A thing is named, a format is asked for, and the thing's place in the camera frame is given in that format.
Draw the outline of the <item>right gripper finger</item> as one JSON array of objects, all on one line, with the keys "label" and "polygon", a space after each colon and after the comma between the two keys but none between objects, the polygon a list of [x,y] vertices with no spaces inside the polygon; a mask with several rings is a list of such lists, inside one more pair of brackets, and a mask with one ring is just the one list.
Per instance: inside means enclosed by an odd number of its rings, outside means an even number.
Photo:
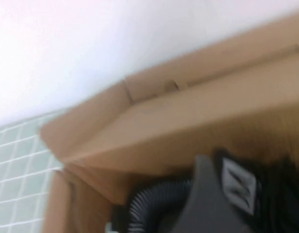
[{"label": "right gripper finger", "polygon": [[182,233],[250,233],[227,202],[210,157],[195,158],[194,182],[181,213]]}]

